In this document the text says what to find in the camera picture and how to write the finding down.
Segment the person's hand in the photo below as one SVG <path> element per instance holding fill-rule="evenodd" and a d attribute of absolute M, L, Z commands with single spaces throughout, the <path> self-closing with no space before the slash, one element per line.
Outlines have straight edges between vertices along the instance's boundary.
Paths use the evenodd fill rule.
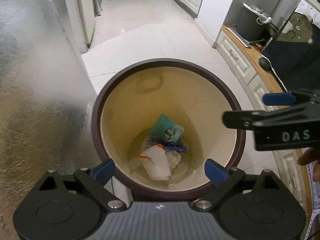
<path fill-rule="evenodd" d="M 297 163 L 300 166 L 306 166 L 316 162 L 313 167 L 312 180 L 313 182 L 319 182 L 320 180 L 319 161 L 320 161 L 319 148 L 311 147 L 308 150 L 306 150 L 302 156 L 298 158 Z"/>

